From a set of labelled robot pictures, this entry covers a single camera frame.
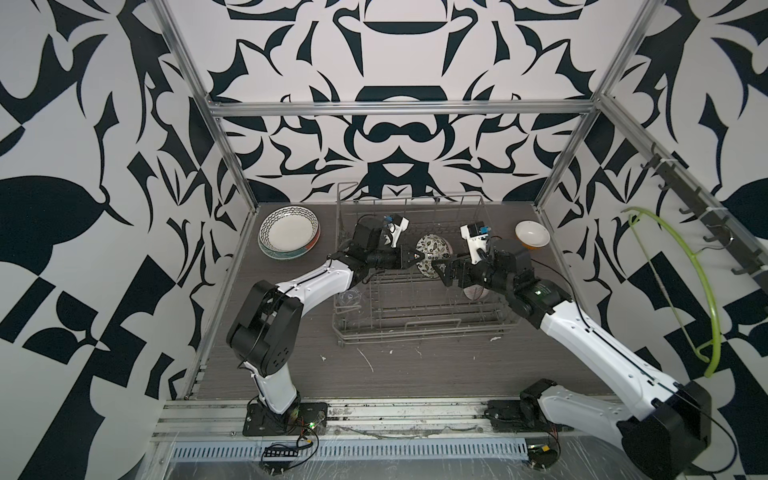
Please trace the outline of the grey wire dish rack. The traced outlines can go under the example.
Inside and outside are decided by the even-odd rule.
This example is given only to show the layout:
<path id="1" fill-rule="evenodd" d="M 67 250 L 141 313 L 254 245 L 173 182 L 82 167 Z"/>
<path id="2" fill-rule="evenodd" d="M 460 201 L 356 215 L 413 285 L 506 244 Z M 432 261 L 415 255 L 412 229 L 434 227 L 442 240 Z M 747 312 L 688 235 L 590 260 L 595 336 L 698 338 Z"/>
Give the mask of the grey wire dish rack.
<path id="1" fill-rule="evenodd" d="M 461 227 L 491 223 L 479 194 L 378 199 L 365 196 L 354 182 L 342 182 L 336 187 L 336 242 L 351 239 L 358 220 L 387 214 L 408 219 L 399 242 L 428 259 L 465 253 Z M 428 259 L 408 270 L 376 270 L 368 282 L 337 295 L 332 326 L 339 345 L 496 337 L 514 328 L 518 319 L 503 296 L 446 286 Z"/>

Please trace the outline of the black white patterned bowl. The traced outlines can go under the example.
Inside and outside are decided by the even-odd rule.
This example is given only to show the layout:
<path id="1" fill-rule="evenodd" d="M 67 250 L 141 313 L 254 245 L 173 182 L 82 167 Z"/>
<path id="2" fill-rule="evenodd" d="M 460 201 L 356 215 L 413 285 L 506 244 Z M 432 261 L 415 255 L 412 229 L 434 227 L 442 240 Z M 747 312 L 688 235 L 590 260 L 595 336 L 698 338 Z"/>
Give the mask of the black white patterned bowl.
<path id="1" fill-rule="evenodd" d="M 427 234 L 421 237 L 416 249 L 425 253 L 426 258 L 423 261 L 423 267 L 418 270 L 426 278 L 439 279 L 435 274 L 431 261 L 434 259 L 450 257 L 453 254 L 453 248 L 443 237 L 436 234 Z"/>

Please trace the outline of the clear faceted plastic cup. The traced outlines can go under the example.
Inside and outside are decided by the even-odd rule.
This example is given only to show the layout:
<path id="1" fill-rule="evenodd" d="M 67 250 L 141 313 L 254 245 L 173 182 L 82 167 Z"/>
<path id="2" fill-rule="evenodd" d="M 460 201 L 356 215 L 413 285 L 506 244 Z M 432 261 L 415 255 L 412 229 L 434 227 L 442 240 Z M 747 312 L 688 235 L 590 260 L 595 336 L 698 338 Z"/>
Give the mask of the clear faceted plastic cup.
<path id="1" fill-rule="evenodd" d="M 335 312 L 342 314 L 359 310 L 362 304 L 362 297 L 362 292 L 357 287 L 336 294 L 334 297 Z"/>

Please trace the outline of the pink ribbed bowl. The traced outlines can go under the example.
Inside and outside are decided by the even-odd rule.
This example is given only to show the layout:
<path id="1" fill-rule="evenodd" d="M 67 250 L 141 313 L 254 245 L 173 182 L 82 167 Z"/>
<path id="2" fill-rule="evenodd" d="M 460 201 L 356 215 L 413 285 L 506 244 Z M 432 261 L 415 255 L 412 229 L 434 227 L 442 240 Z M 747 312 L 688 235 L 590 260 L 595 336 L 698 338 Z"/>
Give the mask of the pink ribbed bowl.
<path id="1" fill-rule="evenodd" d="M 465 287 L 463 293 L 470 301 L 479 301 L 487 295 L 486 289 L 479 285 Z"/>

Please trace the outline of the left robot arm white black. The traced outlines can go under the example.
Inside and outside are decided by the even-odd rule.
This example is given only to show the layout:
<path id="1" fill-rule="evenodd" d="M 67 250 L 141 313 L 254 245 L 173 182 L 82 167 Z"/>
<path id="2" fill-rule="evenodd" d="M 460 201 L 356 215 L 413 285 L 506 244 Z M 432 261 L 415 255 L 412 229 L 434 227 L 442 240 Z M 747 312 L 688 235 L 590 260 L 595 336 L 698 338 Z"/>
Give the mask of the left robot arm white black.
<path id="1" fill-rule="evenodd" d="M 240 308 L 226 343 L 239 366 L 250 372 L 262 411 L 287 423 L 300 404 L 288 367 L 302 318 L 326 300 L 386 270 L 407 270 L 425 254 L 403 246 L 410 221 L 392 214 L 362 216 L 352 238 L 316 269 L 295 279 L 255 283 Z"/>

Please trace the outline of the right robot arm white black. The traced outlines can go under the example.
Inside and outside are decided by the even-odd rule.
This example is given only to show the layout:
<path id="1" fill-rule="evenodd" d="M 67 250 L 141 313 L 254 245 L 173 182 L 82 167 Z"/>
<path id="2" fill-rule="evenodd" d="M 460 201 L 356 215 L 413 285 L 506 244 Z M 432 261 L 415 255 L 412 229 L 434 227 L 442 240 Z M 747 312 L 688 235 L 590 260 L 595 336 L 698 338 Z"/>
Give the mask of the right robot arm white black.
<path id="1" fill-rule="evenodd" d="M 616 402 L 577 394 L 542 379 L 520 395 L 524 416 L 565 425 L 620 448 L 651 479 L 675 479 L 711 444 L 712 402 L 699 384 L 681 384 L 637 356 L 589 318 L 563 288 L 539 278 L 525 250 L 432 261 L 447 286 L 479 286 L 556 340 L 616 395 Z"/>

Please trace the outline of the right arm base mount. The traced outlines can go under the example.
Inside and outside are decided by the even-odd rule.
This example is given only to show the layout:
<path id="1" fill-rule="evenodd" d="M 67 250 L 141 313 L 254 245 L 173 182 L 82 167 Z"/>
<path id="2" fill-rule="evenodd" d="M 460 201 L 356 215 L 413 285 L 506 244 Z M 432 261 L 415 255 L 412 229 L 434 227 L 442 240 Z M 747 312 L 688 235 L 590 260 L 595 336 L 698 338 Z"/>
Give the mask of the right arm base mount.
<path id="1" fill-rule="evenodd" d="M 483 417 L 494 432 L 546 433 L 555 427 L 557 433 L 572 432 L 573 427 L 547 420 L 534 400 L 489 400 Z"/>

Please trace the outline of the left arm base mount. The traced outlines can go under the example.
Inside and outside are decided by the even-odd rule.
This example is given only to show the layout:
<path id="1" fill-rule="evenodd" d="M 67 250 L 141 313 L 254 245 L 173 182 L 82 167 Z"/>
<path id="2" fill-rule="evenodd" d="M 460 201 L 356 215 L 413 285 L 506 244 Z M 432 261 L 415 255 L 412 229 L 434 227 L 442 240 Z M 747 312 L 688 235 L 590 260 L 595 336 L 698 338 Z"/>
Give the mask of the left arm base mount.
<path id="1" fill-rule="evenodd" d="M 302 428 L 323 429 L 327 424 L 329 404 L 301 402 L 290 406 L 284 413 L 272 412 L 260 401 L 249 402 L 242 427 L 244 437 L 285 436 L 298 434 Z"/>

